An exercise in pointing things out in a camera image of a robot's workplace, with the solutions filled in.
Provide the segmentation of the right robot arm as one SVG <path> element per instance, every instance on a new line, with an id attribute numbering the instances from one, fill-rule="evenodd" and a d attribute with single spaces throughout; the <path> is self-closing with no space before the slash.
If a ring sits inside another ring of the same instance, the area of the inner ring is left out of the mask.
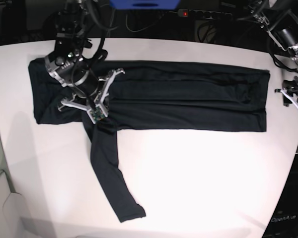
<path id="1" fill-rule="evenodd" d="M 94 26 L 101 30 L 101 39 L 94 55 L 87 59 L 83 50 L 92 47 L 87 35 Z M 45 68 L 62 87 L 69 87 L 73 92 L 71 99 L 61 100 L 58 109 L 82 110 L 92 123 L 97 123 L 109 116 L 109 88 L 115 78 L 125 72 L 119 68 L 97 76 L 91 69 L 107 58 L 103 45 L 112 28 L 103 24 L 99 6 L 93 0 L 66 1 L 64 9 L 58 13 L 55 28 L 56 42 L 54 50 L 44 58 Z"/>

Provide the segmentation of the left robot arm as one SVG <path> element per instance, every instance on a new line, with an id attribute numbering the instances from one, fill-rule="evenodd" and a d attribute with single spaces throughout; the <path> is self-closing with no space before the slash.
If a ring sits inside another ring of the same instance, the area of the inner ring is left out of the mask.
<path id="1" fill-rule="evenodd" d="M 298 110 L 298 16 L 291 9 L 289 1 L 249 0 L 244 13 L 238 13 L 235 21 L 252 21 L 268 34 L 266 47 L 276 67 L 295 73 L 293 80 L 284 80 L 282 87 L 275 89 L 283 95 L 285 107 L 293 104 Z M 286 66 L 275 56 L 273 46 L 287 53 L 296 64 L 295 68 Z"/>

